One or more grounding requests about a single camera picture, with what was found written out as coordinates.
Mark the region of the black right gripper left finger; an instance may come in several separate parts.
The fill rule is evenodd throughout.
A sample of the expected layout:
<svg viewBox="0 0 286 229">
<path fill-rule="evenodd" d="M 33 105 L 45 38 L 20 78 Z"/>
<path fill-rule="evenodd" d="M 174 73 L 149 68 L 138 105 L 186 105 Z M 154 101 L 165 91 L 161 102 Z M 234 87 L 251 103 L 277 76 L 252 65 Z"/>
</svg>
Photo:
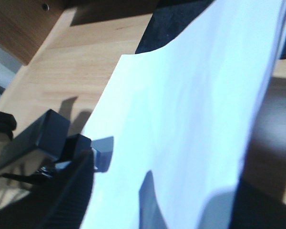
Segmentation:
<svg viewBox="0 0 286 229">
<path fill-rule="evenodd" d="M 0 209 L 0 229 L 78 229 L 93 186 L 94 157 L 83 152 L 22 199 Z"/>
</svg>

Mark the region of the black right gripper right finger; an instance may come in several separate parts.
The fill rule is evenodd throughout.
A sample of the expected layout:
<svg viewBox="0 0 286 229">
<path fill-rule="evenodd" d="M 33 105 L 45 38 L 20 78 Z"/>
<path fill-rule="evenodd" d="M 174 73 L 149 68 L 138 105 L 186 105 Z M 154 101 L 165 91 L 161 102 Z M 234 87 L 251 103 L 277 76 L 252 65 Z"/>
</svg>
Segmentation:
<svg viewBox="0 0 286 229">
<path fill-rule="evenodd" d="M 157 202 L 152 171 L 146 173 L 139 190 L 139 228 L 168 228 Z M 221 193 L 210 199 L 198 228 L 286 229 L 286 204 L 241 179 L 235 192 Z"/>
</svg>

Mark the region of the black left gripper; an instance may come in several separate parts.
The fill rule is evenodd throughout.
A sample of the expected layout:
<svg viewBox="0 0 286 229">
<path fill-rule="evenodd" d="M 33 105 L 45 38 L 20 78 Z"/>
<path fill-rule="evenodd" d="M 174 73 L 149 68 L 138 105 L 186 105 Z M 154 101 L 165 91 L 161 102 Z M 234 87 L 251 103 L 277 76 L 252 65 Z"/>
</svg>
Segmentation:
<svg viewBox="0 0 286 229">
<path fill-rule="evenodd" d="M 12 140 L 16 127 L 17 122 L 12 114 L 0 112 L 0 140 Z"/>
</svg>

